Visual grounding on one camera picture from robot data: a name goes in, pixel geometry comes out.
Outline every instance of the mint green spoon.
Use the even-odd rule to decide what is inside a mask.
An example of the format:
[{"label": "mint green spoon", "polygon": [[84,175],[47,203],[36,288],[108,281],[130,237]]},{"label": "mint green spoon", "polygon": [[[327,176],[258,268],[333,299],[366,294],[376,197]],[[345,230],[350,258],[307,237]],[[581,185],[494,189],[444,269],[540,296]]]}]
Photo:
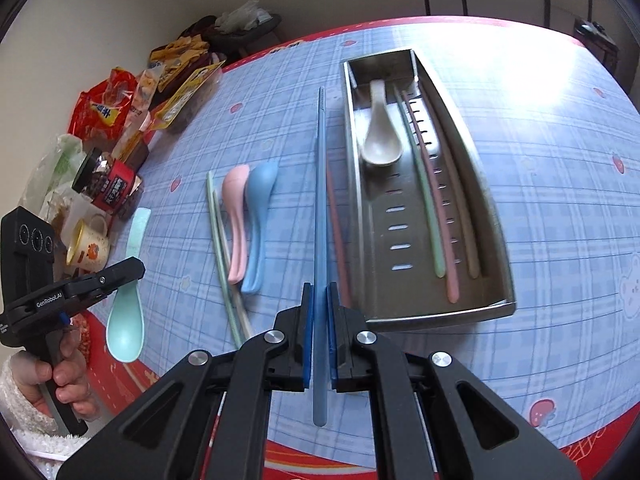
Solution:
[{"label": "mint green spoon", "polygon": [[[140,257],[140,245],[145,235],[151,209],[139,207],[133,215],[125,258]],[[135,361],[145,342],[145,318],[138,291],[138,280],[118,288],[107,320],[107,348],[121,363]]]}]

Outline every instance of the green chopstick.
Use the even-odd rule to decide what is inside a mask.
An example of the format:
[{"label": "green chopstick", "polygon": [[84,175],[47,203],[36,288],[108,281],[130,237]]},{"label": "green chopstick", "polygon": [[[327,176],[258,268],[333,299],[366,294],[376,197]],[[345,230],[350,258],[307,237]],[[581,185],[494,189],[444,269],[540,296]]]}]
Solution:
[{"label": "green chopstick", "polygon": [[[222,223],[222,213],[220,212],[220,200],[218,199],[218,194],[216,192],[216,188],[213,188],[213,207],[216,210],[216,221],[218,222],[218,230],[220,233],[220,245],[222,246],[222,255],[225,259],[225,275],[228,275],[229,270],[229,244],[226,241],[225,236],[225,228]],[[246,314],[246,309],[244,308],[244,302],[242,301],[242,295],[240,294],[240,288],[238,284],[229,285],[229,290],[231,291],[231,303],[233,303],[236,308],[236,312],[238,313],[238,320],[240,321],[240,326],[242,327],[242,332],[244,333],[244,339],[251,339],[254,336],[254,328],[251,326],[251,321],[249,321],[249,317]]]},{"label": "green chopstick", "polygon": [[420,181],[420,188],[422,189],[422,196],[424,198],[424,211],[427,216],[427,224],[429,226],[429,234],[431,238],[431,248],[433,250],[433,265],[436,272],[436,276],[442,278],[446,273],[446,265],[444,261],[444,252],[442,249],[442,239],[440,238],[440,227],[438,226],[438,216],[436,214],[436,207],[433,203],[433,196],[431,195],[431,187],[427,178],[427,172],[424,169],[424,163],[420,156],[418,146],[415,145],[414,133],[411,130],[409,119],[407,119],[407,112],[404,111],[402,104],[404,101],[400,97],[398,88],[394,85],[394,94],[396,96],[396,103],[398,103],[398,109],[402,116],[402,123],[404,124],[404,130],[406,131],[409,145],[411,146],[411,152],[414,154],[415,169],[418,171],[418,180]]},{"label": "green chopstick", "polygon": [[207,202],[209,203],[209,219],[211,220],[211,234],[213,236],[213,249],[216,255],[216,267],[218,268],[218,279],[220,280],[220,289],[222,290],[222,299],[225,302],[226,315],[229,318],[231,326],[231,335],[236,343],[236,348],[242,346],[242,338],[238,330],[238,322],[234,315],[234,309],[229,298],[229,284],[226,280],[226,265],[222,253],[222,244],[220,243],[220,227],[218,218],[216,217],[216,206],[214,204],[213,193],[216,188],[213,184],[213,172],[207,172]]}]

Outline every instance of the glass jar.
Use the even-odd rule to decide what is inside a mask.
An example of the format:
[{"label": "glass jar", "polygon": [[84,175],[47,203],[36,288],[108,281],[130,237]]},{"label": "glass jar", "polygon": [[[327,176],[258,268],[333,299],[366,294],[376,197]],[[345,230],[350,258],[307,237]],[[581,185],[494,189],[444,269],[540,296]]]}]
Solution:
[{"label": "glass jar", "polygon": [[123,220],[136,210],[144,191],[142,179],[131,168],[98,148],[85,157],[71,187]]}]

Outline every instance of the metal screw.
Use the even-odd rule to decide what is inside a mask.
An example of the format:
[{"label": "metal screw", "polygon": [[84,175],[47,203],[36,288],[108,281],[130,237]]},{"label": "metal screw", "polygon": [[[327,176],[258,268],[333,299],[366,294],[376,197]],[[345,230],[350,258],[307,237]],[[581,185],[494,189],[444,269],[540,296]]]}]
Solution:
[{"label": "metal screw", "polygon": [[440,366],[444,368],[451,364],[451,356],[446,352],[436,352],[434,355],[431,356],[431,361],[436,366]]},{"label": "metal screw", "polygon": [[358,332],[356,339],[363,345],[370,345],[375,343],[378,337],[373,332],[369,332],[369,330],[363,330],[362,332]]},{"label": "metal screw", "polygon": [[189,354],[189,364],[194,366],[200,366],[206,363],[209,360],[209,356],[206,352],[202,350],[196,350],[195,352],[191,352]]},{"label": "metal screw", "polygon": [[284,341],[284,334],[280,330],[269,330],[264,333],[264,340],[267,343],[281,343]]}]

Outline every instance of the fluffy white sleeve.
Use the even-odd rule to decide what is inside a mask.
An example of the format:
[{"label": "fluffy white sleeve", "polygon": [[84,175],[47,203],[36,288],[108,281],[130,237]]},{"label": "fluffy white sleeve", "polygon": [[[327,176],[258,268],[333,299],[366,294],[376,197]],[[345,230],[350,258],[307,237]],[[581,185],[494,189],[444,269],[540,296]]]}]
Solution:
[{"label": "fluffy white sleeve", "polygon": [[31,461],[54,480],[60,466],[87,438],[56,435],[56,421],[36,410],[14,382],[9,359],[0,372],[0,412]]}]

